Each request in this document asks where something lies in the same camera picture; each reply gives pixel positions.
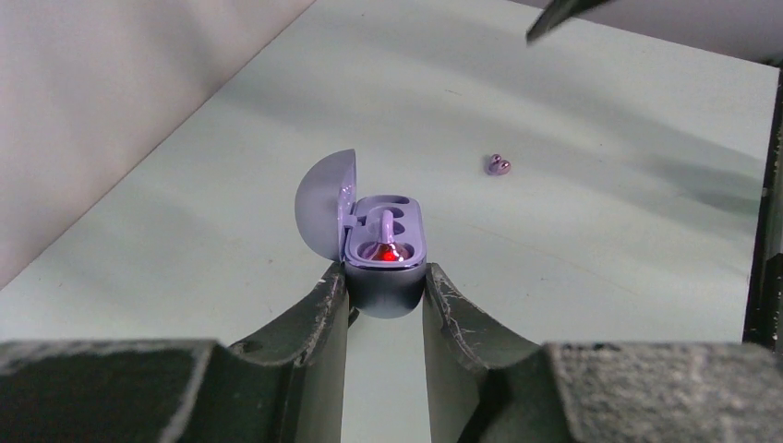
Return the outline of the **purple earbud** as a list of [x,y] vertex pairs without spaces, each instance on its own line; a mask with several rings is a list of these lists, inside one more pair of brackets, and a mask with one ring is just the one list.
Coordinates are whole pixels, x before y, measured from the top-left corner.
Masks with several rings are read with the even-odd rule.
[[370,221],[368,230],[372,234],[372,240],[358,248],[358,255],[361,258],[384,263],[400,263],[414,256],[415,248],[397,239],[404,228],[395,220],[392,209],[372,210],[368,218]]
[[500,176],[507,174],[512,168],[512,164],[504,159],[499,154],[491,154],[487,156],[487,162],[485,170],[487,174],[493,176]]

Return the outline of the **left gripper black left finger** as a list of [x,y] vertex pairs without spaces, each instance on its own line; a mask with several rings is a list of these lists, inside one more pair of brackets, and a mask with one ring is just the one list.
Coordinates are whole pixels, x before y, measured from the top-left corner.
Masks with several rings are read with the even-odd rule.
[[341,440],[349,311],[333,263],[303,299],[230,346],[260,370],[263,442]]

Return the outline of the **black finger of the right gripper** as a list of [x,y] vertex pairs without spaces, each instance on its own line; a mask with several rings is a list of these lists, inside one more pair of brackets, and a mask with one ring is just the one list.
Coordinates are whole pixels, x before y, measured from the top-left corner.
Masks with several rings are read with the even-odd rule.
[[611,2],[612,0],[553,0],[527,30],[526,43],[533,44],[569,19]]

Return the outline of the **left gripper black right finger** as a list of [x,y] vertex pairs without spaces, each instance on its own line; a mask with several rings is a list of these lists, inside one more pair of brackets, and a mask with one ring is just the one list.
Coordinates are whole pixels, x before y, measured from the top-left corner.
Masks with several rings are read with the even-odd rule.
[[511,401],[507,373],[539,346],[465,297],[427,264],[423,338],[430,437],[477,442]]

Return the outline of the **purple earbud charging case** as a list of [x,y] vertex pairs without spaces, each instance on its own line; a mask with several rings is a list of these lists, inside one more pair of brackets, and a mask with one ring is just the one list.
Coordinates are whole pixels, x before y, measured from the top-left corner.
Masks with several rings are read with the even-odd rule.
[[[345,271],[350,302],[376,318],[398,318],[420,303],[425,286],[427,243],[419,203],[400,195],[356,195],[354,150],[334,152],[313,165],[295,194],[295,222],[307,246]],[[368,230],[372,210],[390,208],[404,231],[399,241],[415,248],[400,263],[369,261],[358,248],[372,240]]]

